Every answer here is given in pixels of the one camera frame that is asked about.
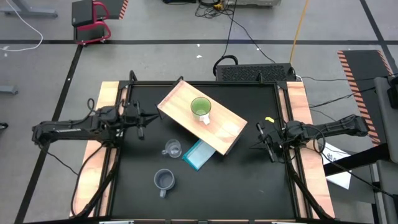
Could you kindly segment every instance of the table leg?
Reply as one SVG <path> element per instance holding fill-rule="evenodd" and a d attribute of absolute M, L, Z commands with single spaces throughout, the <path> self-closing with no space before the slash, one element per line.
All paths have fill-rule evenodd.
<path fill-rule="evenodd" d="M 387 143 L 383 143 L 366 151 L 336 160 L 334 163 L 340 165 L 341 167 L 344 167 L 345 169 L 351 170 L 357 167 L 373 164 L 381 159 L 389 160 L 389 158 L 390 154 L 388 151 Z M 344 172 L 342 169 L 332 163 L 324 165 L 323 169 L 325 170 L 326 176 Z"/>

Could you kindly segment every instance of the cup handle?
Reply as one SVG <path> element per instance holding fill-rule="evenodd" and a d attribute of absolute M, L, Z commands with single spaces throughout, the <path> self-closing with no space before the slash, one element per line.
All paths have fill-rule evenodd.
<path fill-rule="evenodd" d="M 204 116 L 204 117 L 203 117 L 203 122 L 204 122 L 204 124 L 205 124 L 205 125 L 208 125 L 208 124 L 210 124 L 210 118 L 209 118 L 209 115 L 206 115 L 206 116 Z"/>
<path fill-rule="evenodd" d="M 160 190 L 160 197 L 161 198 L 166 197 L 166 190 Z"/>

